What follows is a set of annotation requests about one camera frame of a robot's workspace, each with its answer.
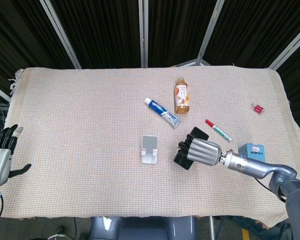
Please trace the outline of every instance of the floor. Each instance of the floor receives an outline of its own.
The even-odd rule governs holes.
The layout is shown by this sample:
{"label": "floor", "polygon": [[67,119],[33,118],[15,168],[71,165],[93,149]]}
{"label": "floor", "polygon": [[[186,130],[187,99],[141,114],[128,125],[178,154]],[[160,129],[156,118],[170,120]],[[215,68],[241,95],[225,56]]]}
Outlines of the floor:
{"label": "floor", "polygon": [[[215,220],[215,233],[217,233],[221,220]],[[76,218],[77,237],[81,233],[88,233],[91,218]],[[75,236],[73,217],[45,218],[36,217],[33,219],[0,219],[0,240],[30,240],[35,238],[48,238],[55,234],[55,229],[60,225],[66,227],[66,233],[70,237]],[[210,240],[209,218],[202,217],[197,221],[198,240]],[[260,240],[250,234],[250,240]],[[218,240],[242,240],[242,229],[230,220],[226,220],[219,232]]]}

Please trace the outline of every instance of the cable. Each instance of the cable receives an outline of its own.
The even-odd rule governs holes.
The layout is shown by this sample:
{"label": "cable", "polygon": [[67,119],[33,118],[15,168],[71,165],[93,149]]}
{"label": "cable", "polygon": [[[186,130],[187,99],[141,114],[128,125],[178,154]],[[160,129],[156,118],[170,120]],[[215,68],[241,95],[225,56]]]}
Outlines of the cable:
{"label": "cable", "polygon": [[224,219],[222,219],[221,223],[220,223],[220,226],[219,226],[219,229],[218,231],[216,232],[216,235],[215,235],[215,240],[218,240],[218,237],[219,237],[219,233],[221,232],[221,228],[224,224]]}
{"label": "cable", "polygon": [[77,221],[76,221],[76,218],[75,218],[75,217],[73,218],[73,222],[74,222],[74,230],[75,230],[73,240],[76,240],[78,229],[77,229]]}
{"label": "cable", "polygon": [[55,239],[59,238],[64,238],[64,239],[69,239],[69,240],[73,240],[71,237],[65,235],[65,234],[55,234],[53,236],[50,236],[47,240],[55,240]]}
{"label": "cable", "polygon": [[5,113],[4,113],[4,111],[1,108],[0,108],[0,111],[2,112],[3,125],[5,125]]}
{"label": "cable", "polygon": [[[257,178],[254,178],[262,187],[264,187],[265,189],[267,189],[268,191],[270,191],[271,193],[274,193],[273,191],[270,190],[270,188],[266,187],[265,185],[263,185],[262,182],[260,182]],[[282,197],[282,196],[277,196],[281,202],[285,203],[286,200]]]}
{"label": "cable", "polygon": [[0,198],[1,198],[1,210],[0,210],[0,218],[1,218],[1,214],[4,211],[4,197],[2,196],[2,194]]}

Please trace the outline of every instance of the marker pen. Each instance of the marker pen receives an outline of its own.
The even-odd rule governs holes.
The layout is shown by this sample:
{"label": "marker pen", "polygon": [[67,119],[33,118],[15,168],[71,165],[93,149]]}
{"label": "marker pen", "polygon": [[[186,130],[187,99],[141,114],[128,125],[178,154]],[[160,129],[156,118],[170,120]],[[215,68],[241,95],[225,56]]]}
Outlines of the marker pen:
{"label": "marker pen", "polygon": [[220,134],[225,140],[227,141],[231,141],[231,138],[228,137],[223,131],[221,131],[219,128],[216,127],[216,125],[214,125],[211,121],[209,121],[208,119],[205,120],[205,122],[212,127],[218,134]]}

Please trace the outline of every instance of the red object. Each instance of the red object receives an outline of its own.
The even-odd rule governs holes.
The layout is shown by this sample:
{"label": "red object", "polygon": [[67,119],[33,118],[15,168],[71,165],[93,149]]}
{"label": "red object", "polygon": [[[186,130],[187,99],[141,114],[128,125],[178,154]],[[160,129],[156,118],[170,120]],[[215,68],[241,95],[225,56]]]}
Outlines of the red object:
{"label": "red object", "polygon": [[212,122],[210,122],[208,119],[206,119],[205,122],[206,122],[207,124],[209,124],[210,127],[213,127],[213,126],[214,126],[214,124],[213,124]]}
{"label": "red object", "polygon": [[263,111],[263,109],[264,109],[264,108],[263,108],[262,106],[258,105],[258,104],[254,105],[254,108],[253,108],[253,110],[254,110],[255,112],[257,112],[258,114],[261,114],[262,111]]}

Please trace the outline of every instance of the black curtain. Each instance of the black curtain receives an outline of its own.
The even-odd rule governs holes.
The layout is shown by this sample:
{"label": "black curtain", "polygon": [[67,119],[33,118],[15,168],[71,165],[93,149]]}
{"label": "black curtain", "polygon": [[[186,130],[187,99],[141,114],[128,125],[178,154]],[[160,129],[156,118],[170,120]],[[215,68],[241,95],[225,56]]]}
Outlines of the black curtain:
{"label": "black curtain", "polygon": [[300,47],[277,70],[280,74],[290,108],[300,127]]}
{"label": "black curtain", "polygon": [[140,68],[138,0],[51,2],[82,68]]}
{"label": "black curtain", "polygon": [[226,0],[203,59],[267,68],[300,32],[300,0]]}
{"label": "black curtain", "polygon": [[149,0],[148,66],[196,59],[215,5],[216,0]]}
{"label": "black curtain", "polygon": [[18,69],[73,65],[38,0],[0,0],[0,89]]}

